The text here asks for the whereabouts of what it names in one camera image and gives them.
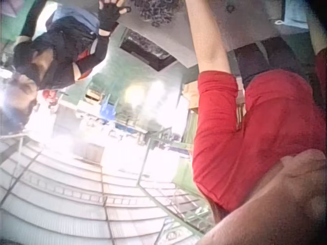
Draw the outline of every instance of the hand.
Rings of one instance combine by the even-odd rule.
[[[295,157],[281,159],[281,185],[315,223],[326,215],[326,156],[318,150],[306,150]]]
[[[99,33],[111,32],[121,14],[131,11],[130,7],[122,7],[125,0],[100,0],[99,1]]]

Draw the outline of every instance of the bright light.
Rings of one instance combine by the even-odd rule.
[[[0,77],[2,77],[4,79],[8,79],[8,78],[11,78],[11,76],[12,76],[11,71],[0,68]]]
[[[146,113],[151,113],[151,110],[153,110],[153,107],[162,99],[165,92],[165,86],[161,81],[152,83],[145,99],[144,111]]]
[[[0,107],[4,104],[5,95],[2,90],[0,90]]]
[[[174,118],[174,112],[176,110],[178,94],[169,93],[164,103],[157,109],[157,121],[164,128],[172,126]]]
[[[141,86],[132,85],[126,90],[125,101],[135,108],[143,102],[144,95],[145,93]]]
[[[146,146],[140,146],[133,138],[124,137],[118,141],[109,137],[102,155],[101,165],[107,173],[124,170],[138,174],[141,171]]]
[[[53,138],[48,146],[59,152],[69,152],[73,147],[73,139],[68,135],[59,135]]]
[[[55,2],[47,2],[44,9],[42,10],[36,24],[36,35],[38,36],[46,32],[45,23],[50,18],[50,16],[57,10],[58,4]]]
[[[156,181],[171,182],[177,173],[180,154],[155,148],[149,153],[144,173]]]
[[[179,99],[178,106],[176,110],[173,112],[173,121],[172,121],[172,131],[175,134],[183,135],[185,131],[185,127],[188,120],[189,113],[189,101],[181,96]]]

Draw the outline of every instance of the blue object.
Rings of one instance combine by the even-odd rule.
[[[135,130],[133,128],[130,128],[130,127],[125,126],[125,125],[117,124],[117,123],[116,123],[115,127],[116,127],[116,129],[125,131],[125,132],[130,133],[130,134],[136,134],[138,132],[137,130]]]
[[[287,25],[308,29],[307,24],[307,5],[304,0],[284,0],[285,12],[284,20],[278,20],[277,25]]]
[[[103,100],[100,108],[100,118],[106,121],[115,120],[116,118],[116,110],[115,106],[109,103],[110,95],[107,95]]]
[[[74,17],[77,21],[90,28],[90,30],[94,33],[98,32],[98,17],[95,14],[90,13],[87,10],[81,9],[79,7],[58,5],[55,15],[53,16],[52,22],[55,22],[56,20],[67,16]]]

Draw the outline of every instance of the red sleeve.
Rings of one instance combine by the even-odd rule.
[[[193,158],[196,183],[201,182],[205,166],[211,162],[219,146],[226,143],[237,130],[238,86],[235,77],[231,74],[205,71],[199,76],[198,89],[199,119]]]
[[[324,101],[326,101],[326,70],[327,70],[327,49],[323,49],[320,51],[316,56],[316,72],[320,81],[321,93],[323,96]]]

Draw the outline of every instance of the beam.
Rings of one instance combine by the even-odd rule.
[[[16,186],[16,184],[18,183],[18,181],[22,178],[22,176],[24,175],[24,173],[26,172],[26,170],[32,165],[32,163],[35,161],[35,159],[41,154],[42,151],[40,151],[39,153],[36,154],[36,156],[29,162],[29,164],[27,164],[27,166],[23,169],[23,171],[21,172],[21,174],[16,178],[15,182],[10,186],[10,188],[8,189],[7,193],[5,194],[4,198],[1,200],[0,203],[0,208],[2,207],[2,205],[4,204],[4,202],[6,201],[7,197],[9,196],[9,194],[11,193],[12,189]]]
[[[159,232],[159,234],[158,234],[158,236],[157,236],[157,238],[156,238],[156,240],[155,240],[155,242],[154,242],[154,245],[158,245],[158,243],[159,243],[159,241],[160,241],[160,238],[161,238],[161,236],[162,236],[162,233],[164,232],[164,229],[165,229],[167,226],[172,226],[172,223],[171,223],[171,222],[166,223],[166,220],[167,220],[167,218],[166,218],[165,221],[163,222],[162,228],[161,228],[161,230],[160,230],[160,232]]]
[[[144,168],[145,168],[145,165],[147,163],[147,160],[148,160],[148,156],[149,156],[149,152],[150,152],[150,148],[152,146],[152,143],[153,143],[153,140],[152,138],[150,138],[149,142],[148,142],[148,147],[147,147],[147,151],[145,152],[145,156],[144,156],[144,159],[143,159],[143,163],[142,163],[142,167],[141,167],[141,171],[139,172],[139,175],[138,175],[138,179],[137,179],[137,182],[136,182],[136,185],[138,186],[140,181],[141,181],[141,178],[142,178],[142,174],[144,172]]]
[[[11,135],[0,135],[0,139],[12,139],[17,137],[27,136],[27,133],[11,134]]]
[[[191,232],[193,232],[193,234],[198,235],[199,237],[202,237],[204,235],[204,233],[202,233],[201,231],[199,231],[195,226],[186,223],[183,219],[181,219],[179,216],[177,216],[174,212],[172,212],[169,208],[167,208],[165,205],[163,205],[161,202],[159,202],[156,198],[154,198],[153,196],[151,196],[147,190],[145,190],[141,185],[138,184],[138,187],[140,188],[140,190],[151,200],[153,201],[159,208],[161,208],[164,212],[167,213],[167,215],[171,218],[173,218],[174,220],[176,220],[177,222],[179,222],[182,226],[186,227],[187,229],[189,229]]]
[[[30,142],[29,138],[25,138],[23,145],[26,145],[28,142]],[[12,154],[14,154],[17,151],[17,148],[19,148],[20,141],[13,143],[11,146],[8,147],[5,151],[1,152],[1,160],[0,165],[3,164]]]
[[[14,172],[13,172],[13,176],[11,177],[9,187],[11,186],[11,183],[12,183],[12,181],[14,180],[14,176],[16,175],[16,170],[19,169],[19,167],[20,167],[19,163],[21,162],[21,148],[22,148],[23,140],[24,140],[24,137],[22,136],[22,137],[19,139],[18,160],[17,160],[17,164],[16,164],[16,166],[15,166]]]
[[[106,222],[107,222],[107,226],[108,226],[108,231],[109,231],[110,239],[112,241],[112,245],[115,245],[115,240],[113,239],[113,236],[112,236],[112,230],[111,230],[111,225],[110,225],[109,216],[108,216],[108,210],[107,210],[107,206],[106,206],[108,197],[105,196],[105,194],[104,194],[104,182],[103,182],[103,171],[102,171],[102,167],[100,169],[101,169],[101,191],[102,191],[102,199],[103,199],[103,205],[102,206],[104,208],[104,213],[106,215]]]

